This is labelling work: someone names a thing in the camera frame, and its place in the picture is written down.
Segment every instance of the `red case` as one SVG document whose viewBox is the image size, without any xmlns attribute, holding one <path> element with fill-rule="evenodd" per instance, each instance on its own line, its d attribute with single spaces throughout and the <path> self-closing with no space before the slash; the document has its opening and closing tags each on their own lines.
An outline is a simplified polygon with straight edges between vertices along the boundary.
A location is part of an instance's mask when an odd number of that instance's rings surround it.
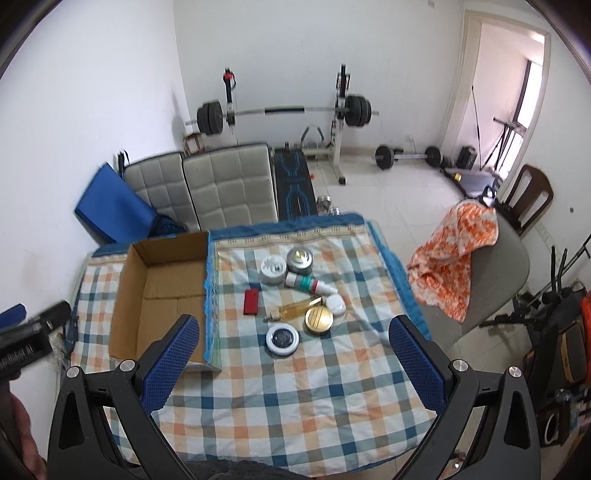
<svg viewBox="0 0 591 480">
<path fill-rule="evenodd" d="M 244 315 L 256 315 L 258 313 L 258 290 L 249 288 L 244 292 Z"/>
</svg>

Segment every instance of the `table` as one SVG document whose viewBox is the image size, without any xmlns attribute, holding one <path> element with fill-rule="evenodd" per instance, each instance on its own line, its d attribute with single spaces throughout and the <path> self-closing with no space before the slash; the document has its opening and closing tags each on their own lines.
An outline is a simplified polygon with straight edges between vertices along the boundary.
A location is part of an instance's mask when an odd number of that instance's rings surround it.
<svg viewBox="0 0 591 480">
<path fill-rule="evenodd" d="M 421 404 L 387 333 L 393 315 L 416 305 L 404 275 L 387 268 L 397 260 L 382 251 L 363 219 L 310 217 L 211 237 L 222 372 L 186 372 L 153 414 L 179 456 L 248 458 L 321 476 L 368 468 L 416 447 L 434 413 Z M 348 313 L 322 338 L 292 322 L 302 332 L 301 344 L 294 355 L 278 359 L 263 346 L 268 326 L 262 318 L 267 308 L 305 295 L 261 286 L 257 265 L 267 252 L 284 254 L 302 243 L 314 252 L 315 276 L 337 286 Z M 124 254 L 99 256 L 87 268 L 72 356 L 87 372 L 116 364 L 108 358 L 108 332 L 124 262 Z M 253 287 L 262 290 L 262 308 L 247 318 L 243 292 Z M 119 421 L 112 412 L 108 417 L 124 456 L 133 461 Z"/>
</svg>

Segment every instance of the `person's hand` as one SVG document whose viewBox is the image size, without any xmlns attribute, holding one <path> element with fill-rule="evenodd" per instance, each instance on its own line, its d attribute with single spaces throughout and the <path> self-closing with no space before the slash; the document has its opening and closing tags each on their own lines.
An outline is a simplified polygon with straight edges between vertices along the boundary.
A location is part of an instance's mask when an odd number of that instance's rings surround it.
<svg viewBox="0 0 591 480">
<path fill-rule="evenodd" d="M 25 405 L 14 395 L 11 397 L 14 423 L 21 436 L 22 462 L 37 480 L 47 480 L 45 460 L 39 455 L 37 444 L 31 435 L 31 417 L 27 413 Z"/>
</svg>

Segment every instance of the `open cardboard box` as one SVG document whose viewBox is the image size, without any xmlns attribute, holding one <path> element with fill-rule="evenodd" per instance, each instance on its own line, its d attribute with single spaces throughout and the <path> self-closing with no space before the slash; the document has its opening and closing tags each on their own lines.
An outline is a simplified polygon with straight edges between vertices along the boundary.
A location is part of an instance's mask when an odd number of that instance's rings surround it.
<svg viewBox="0 0 591 480">
<path fill-rule="evenodd" d="M 183 313 L 199 323 L 186 369 L 218 371 L 207 346 L 217 329 L 206 321 L 207 232 L 146 239 L 129 247 L 111 320 L 109 354 L 137 360 Z"/>
</svg>

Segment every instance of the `door frame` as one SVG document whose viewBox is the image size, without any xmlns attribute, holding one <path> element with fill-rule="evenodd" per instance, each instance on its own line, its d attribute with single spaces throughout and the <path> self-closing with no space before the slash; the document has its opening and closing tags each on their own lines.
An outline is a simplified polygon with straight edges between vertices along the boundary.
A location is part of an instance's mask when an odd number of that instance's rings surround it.
<svg viewBox="0 0 591 480">
<path fill-rule="evenodd" d="M 502 196 L 507 187 L 511 184 L 515 177 L 521 161 L 530 144 L 530 139 L 534 133 L 535 126 L 540 117 L 540 111 L 544 102 L 546 86 L 548 83 L 548 73 L 550 72 L 550 54 L 551 54 L 551 33 L 541 30 L 532 25 L 513 20 L 512 18 L 502 17 L 479 11 L 466 10 L 464 14 L 464 32 L 462 39 L 462 50 L 460 53 L 460 60 L 456 71 L 456 80 L 454 81 L 454 89 L 450 104 L 447 109 L 446 121 L 441 131 L 440 144 L 441 153 L 443 155 L 451 155 L 455 146 L 457 136 L 460 133 L 466 108 L 470 101 L 472 94 L 472 84 L 476 74 L 476 64 L 478 63 L 478 54 L 480 51 L 480 36 L 482 34 L 482 24 L 495 25 L 497 27 L 506 28 L 520 34 L 528 34 L 535 32 L 544 36 L 544 65 L 542 67 L 542 84 L 540 86 L 540 95 L 535 106 L 534 116 L 531 120 L 530 127 L 527 129 L 523 144 L 519 149 L 519 154 L 515 159 L 515 163 L 507 179 L 503 182 L 499 191 L 499 196 Z"/>
</svg>

